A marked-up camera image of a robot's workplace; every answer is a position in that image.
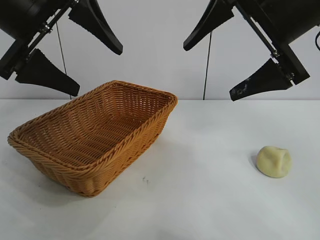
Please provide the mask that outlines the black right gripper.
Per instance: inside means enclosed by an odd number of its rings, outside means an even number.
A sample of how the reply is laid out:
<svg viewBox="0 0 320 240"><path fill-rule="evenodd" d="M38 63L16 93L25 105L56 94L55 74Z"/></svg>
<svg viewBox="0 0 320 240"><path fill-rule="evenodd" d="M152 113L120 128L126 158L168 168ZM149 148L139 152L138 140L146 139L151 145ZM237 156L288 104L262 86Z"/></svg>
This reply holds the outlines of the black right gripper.
<svg viewBox="0 0 320 240"><path fill-rule="evenodd" d="M191 50L214 29L234 17L233 7L251 24L258 23L270 39L271 58L255 73L234 86L229 95L237 101L252 95L287 90L310 77L290 43L320 24L319 0L210 0L202 17L183 42Z"/></svg>

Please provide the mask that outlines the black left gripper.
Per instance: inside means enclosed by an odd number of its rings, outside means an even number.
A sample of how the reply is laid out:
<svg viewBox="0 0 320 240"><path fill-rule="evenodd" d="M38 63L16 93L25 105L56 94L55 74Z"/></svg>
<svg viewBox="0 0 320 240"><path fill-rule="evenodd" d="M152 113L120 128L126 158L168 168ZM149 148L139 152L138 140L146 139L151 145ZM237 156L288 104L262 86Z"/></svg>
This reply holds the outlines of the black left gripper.
<svg viewBox="0 0 320 240"><path fill-rule="evenodd" d="M2 0L0 29L14 42L0 59L0 76L8 80L18 71L15 80L20 84L42 86L76 97L80 85L36 48L70 8L71 21L115 54L123 53L123 45L107 23L97 0Z"/></svg>

